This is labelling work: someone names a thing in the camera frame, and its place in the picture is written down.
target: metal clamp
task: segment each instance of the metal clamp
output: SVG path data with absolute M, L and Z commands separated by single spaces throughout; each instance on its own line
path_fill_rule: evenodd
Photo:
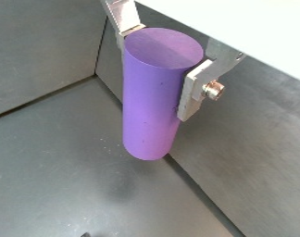
M 207 55 L 211 59 L 204 61 L 185 78 L 177 110 L 177 117 L 183 121 L 197 112 L 207 97 L 212 100 L 221 97 L 225 87 L 217 80 L 245 58 L 241 51 L 213 38 L 209 38 Z
M 134 0 L 101 0 L 110 23 L 116 30 L 117 45 L 124 52 L 125 37 L 145 28 L 141 24 Z
M 125 51 L 125 37 L 145 28 L 141 24 L 134 0 L 101 0 L 109 20 L 116 30 L 117 44 Z M 209 39 L 207 50 L 209 57 L 187 75 L 183 95 L 179 104 L 177 117 L 187 121 L 200 109 L 204 99 L 217 100 L 225 90 L 219 78 L 229 72 L 245 58 L 245 54 Z

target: purple cylinder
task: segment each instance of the purple cylinder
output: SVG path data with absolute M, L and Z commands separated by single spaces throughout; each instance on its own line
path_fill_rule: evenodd
M 203 58 L 200 43 L 179 31 L 145 28 L 125 38 L 124 142 L 138 159 L 172 149 L 185 72 Z

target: gray wall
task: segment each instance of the gray wall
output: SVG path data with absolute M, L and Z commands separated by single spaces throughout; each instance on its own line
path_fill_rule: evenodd
M 0 0 L 0 113 L 94 74 L 100 1 Z
M 142 23 L 208 37 L 140 6 Z M 97 74 L 122 98 L 108 25 Z M 248 57 L 221 78 L 224 98 L 181 125 L 173 158 L 247 236 L 300 237 L 300 81 Z

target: white surface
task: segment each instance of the white surface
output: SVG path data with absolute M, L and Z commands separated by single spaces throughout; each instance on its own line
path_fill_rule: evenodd
M 300 80 L 300 0 L 138 0 Z

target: screw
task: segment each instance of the screw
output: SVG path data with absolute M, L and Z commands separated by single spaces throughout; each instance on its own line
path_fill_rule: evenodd
M 236 57 L 236 60 L 240 61 L 241 58 L 243 58 L 243 56 L 244 56 L 244 52 L 240 52 L 239 55 L 237 55 L 237 57 Z
M 219 100 L 221 95 L 224 94 L 225 87 L 224 85 L 213 80 L 209 84 L 204 85 L 203 95 L 212 100 Z

